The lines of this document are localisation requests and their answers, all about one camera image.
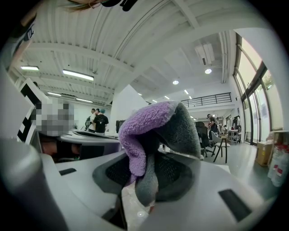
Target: gray floor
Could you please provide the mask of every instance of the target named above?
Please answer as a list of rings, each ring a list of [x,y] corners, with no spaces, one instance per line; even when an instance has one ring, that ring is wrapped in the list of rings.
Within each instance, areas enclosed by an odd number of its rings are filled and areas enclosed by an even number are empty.
[[[271,180],[267,177],[268,168],[261,167],[255,162],[257,148],[246,144],[232,144],[228,148],[228,161],[225,164],[225,149],[223,148],[223,157],[221,151],[216,159],[215,164],[228,165],[232,175],[236,176],[240,181],[251,186],[265,200],[278,194],[278,188],[272,185]],[[211,157],[212,153],[208,152],[206,162],[213,162],[215,156]]]
[[[257,148],[248,144],[232,145],[228,148],[228,161],[225,164],[225,151],[223,157],[219,153],[215,164],[227,165],[232,175],[236,176],[240,181],[252,187],[265,200],[277,195],[278,188],[272,185],[271,180],[267,177],[268,168],[261,167],[255,162]],[[208,157],[204,159],[206,162],[213,164],[215,156],[208,152]],[[134,184],[125,187],[122,190],[122,201],[125,210],[128,231],[136,231],[141,223],[149,215],[149,207],[145,208],[138,201]]]

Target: office chair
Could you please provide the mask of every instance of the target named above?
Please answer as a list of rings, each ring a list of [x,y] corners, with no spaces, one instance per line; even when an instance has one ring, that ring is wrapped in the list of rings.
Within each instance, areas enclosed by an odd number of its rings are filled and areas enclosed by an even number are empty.
[[[208,157],[207,152],[212,152],[206,147],[209,145],[209,138],[208,138],[208,128],[205,126],[203,122],[196,122],[196,129],[199,135],[199,138],[202,139],[202,143],[200,143],[202,149],[204,150],[206,157]]]

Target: recessed light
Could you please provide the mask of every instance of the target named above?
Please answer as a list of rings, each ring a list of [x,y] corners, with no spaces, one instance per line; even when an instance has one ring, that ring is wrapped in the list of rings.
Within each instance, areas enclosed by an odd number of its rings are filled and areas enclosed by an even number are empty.
[[[36,66],[21,66],[21,69],[23,70],[39,70]]]
[[[92,101],[90,101],[90,100],[85,100],[85,99],[78,99],[78,98],[76,98],[76,100],[84,101],[84,102],[88,102],[88,103],[92,103]]]
[[[54,95],[54,96],[61,96],[60,94],[56,94],[56,93],[52,93],[52,92],[47,92],[50,95]]]
[[[210,74],[212,72],[212,69],[207,69],[207,70],[205,70],[205,73],[206,74]]]
[[[90,81],[94,80],[94,78],[92,76],[89,76],[86,74],[81,74],[81,73],[70,71],[70,70],[62,70],[62,72],[63,72],[63,74],[72,75],[72,76],[83,78],[83,79],[88,79]]]

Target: chair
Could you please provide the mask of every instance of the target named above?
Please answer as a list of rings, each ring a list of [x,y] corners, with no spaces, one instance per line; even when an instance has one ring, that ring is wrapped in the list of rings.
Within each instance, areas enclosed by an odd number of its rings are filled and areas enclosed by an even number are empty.
[[[201,150],[204,151],[206,154],[206,157],[208,157],[207,152],[212,152],[206,149],[206,147],[209,145],[208,129],[203,122],[196,122],[196,129],[197,129],[199,138],[201,138],[202,140],[202,143],[200,143]]]
[[[214,150],[213,150],[213,153],[212,153],[212,156],[214,155],[214,152],[215,152],[216,147],[219,148],[219,149],[218,149],[218,152],[217,152],[217,155],[216,155],[216,157],[215,157],[215,159],[214,159],[213,162],[216,161],[220,149],[221,149],[221,157],[223,157],[223,148],[226,148],[226,163],[227,163],[227,147],[230,147],[230,144],[228,144],[227,141],[226,141],[226,143],[223,143],[222,138],[217,137],[214,132],[212,132],[212,138],[213,138],[213,141],[216,142],[215,147],[214,147]]]

